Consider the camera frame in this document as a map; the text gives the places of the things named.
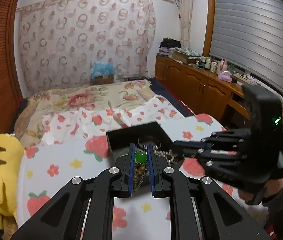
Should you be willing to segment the right hand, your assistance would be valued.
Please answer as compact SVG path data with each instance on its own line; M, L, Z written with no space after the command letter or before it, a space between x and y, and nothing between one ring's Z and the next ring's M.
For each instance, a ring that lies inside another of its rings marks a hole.
M276 179L276 180L269 180L265 184L265 193L264 197L268 198L271 197L281 191L283 188L283 178ZM244 192L242 190L238 190L238 195L242 200L251 201L254 198L252 193Z

